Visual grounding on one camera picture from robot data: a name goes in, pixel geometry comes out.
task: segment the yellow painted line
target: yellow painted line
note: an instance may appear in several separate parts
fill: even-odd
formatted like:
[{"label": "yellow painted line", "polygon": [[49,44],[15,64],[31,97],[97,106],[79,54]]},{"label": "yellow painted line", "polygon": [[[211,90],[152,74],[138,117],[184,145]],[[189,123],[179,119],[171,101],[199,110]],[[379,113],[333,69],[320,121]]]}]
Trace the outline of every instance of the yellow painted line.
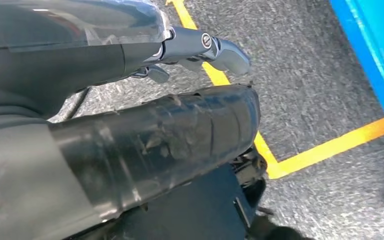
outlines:
[{"label": "yellow painted line", "polygon": [[[165,2],[165,5],[168,5],[169,3],[173,3],[183,27],[188,29],[197,29],[197,26],[195,25],[191,15],[186,9],[183,0],[167,0]],[[204,68],[209,79],[215,86],[231,84],[224,72],[215,69],[208,62],[204,62],[202,64],[202,67]],[[261,154],[262,157],[267,161],[267,174],[270,178],[285,174],[284,172],[280,172],[277,168],[278,162],[276,161],[275,156],[273,155],[272,151],[270,151],[269,147],[267,146],[267,143],[264,141],[263,137],[259,132],[257,133],[254,144],[259,154]]]},{"label": "yellow painted line", "polygon": [[[184,0],[167,0],[165,5],[168,5],[169,3],[173,3],[174,8],[179,15],[181,24],[185,28],[197,29],[197,26],[184,5]],[[202,67],[215,86],[230,84],[228,78],[222,71],[215,69],[207,62],[205,62]],[[384,118],[355,129],[321,145],[315,146],[281,162],[277,162],[260,133],[257,134],[254,143],[258,152],[267,161],[267,173],[269,178],[278,179],[382,136],[384,136]]]},{"label": "yellow painted line", "polygon": [[283,175],[278,175],[276,178],[299,171],[382,136],[384,136],[384,118],[279,162],[278,166],[282,169]]}]

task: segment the black plastic body panel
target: black plastic body panel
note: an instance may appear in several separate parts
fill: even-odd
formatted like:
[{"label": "black plastic body panel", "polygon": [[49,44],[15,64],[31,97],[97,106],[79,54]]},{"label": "black plastic body panel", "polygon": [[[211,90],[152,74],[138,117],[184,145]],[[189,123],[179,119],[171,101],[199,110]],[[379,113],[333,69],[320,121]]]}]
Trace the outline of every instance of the black plastic body panel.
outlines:
[{"label": "black plastic body panel", "polygon": [[120,45],[10,52],[0,49],[0,106],[55,115],[76,91],[125,72]]},{"label": "black plastic body panel", "polygon": [[255,209],[245,199],[229,164],[196,178],[147,204],[124,213],[104,235],[81,240],[243,240],[246,227],[234,201],[252,222]]}]

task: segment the asphalt pavement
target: asphalt pavement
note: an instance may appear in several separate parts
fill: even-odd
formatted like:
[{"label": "asphalt pavement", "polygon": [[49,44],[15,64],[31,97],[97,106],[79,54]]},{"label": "asphalt pavement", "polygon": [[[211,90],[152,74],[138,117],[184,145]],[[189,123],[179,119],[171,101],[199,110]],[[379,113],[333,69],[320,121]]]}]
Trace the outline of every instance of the asphalt pavement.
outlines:
[{"label": "asphalt pavement", "polygon": [[[181,25],[172,5],[164,6]],[[251,57],[260,97],[260,132],[278,161],[384,117],[327,0],[185,0],[199,29]],[[125,79],[94,87],[78,116],[138,105],[168,93],[211,86],[202,70],[164,67],[168,83]],[[70,98],[52,121],[72,107]],[[384,137],[281,179],[261,200],[275,222],[316,240],[384,240]]]}]

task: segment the asphalt ground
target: asphalt ground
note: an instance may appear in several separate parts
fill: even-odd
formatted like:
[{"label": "asphalt ground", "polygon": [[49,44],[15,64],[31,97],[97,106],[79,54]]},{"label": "asphalt ground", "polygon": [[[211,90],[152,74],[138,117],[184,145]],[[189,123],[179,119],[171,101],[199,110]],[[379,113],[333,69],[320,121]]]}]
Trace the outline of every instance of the asphalt ground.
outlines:
[{"label": "asphalt ground", "polygon": [[[155,2],[181,26],[172,4]],[[251,73],[227,77],[254,82],[260,132],[278,162],[384,117],[327,0],[185,0],[184,6],[199,29],[251,57]],[[204,70],[164,68],[168,83],[125,79],[93,88],[78,116],[212,85]],[[52,121],[63,119],[74,98]],[[268,180],[261,205],[276,212],[275,222],[316,240],[384,240],[384,136]]]}]

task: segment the yellow parking line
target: yellow parking line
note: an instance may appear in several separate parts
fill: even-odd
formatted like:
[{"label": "yellow parking line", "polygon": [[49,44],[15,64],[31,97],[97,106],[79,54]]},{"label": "yellow parking line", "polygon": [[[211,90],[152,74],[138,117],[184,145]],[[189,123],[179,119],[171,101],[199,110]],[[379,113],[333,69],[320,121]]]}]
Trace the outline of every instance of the yellow parking line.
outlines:
[{"label": "yellow parking line", "polygon": [[[167,0],[165,5],[169,3],[173,3],[181,24],[185,28],[197,29],[197,26],[184,5],[184,0]],[[222,71],[215,69],[207,62],[205,62],[202,67],[215,86],[230,84],[228,78]],[[260,133],[257,134],[254,143],[258,152],[267,161],[269,178],[278,179],[382,136],[384,136],[384,118],[281,162],[276,160]]]},{"label": "yellow parking line", "polygon": [[283,174],[274,177],[281,178],[382,136],[384,136],[384,118],[279,162],[278,167]]}]

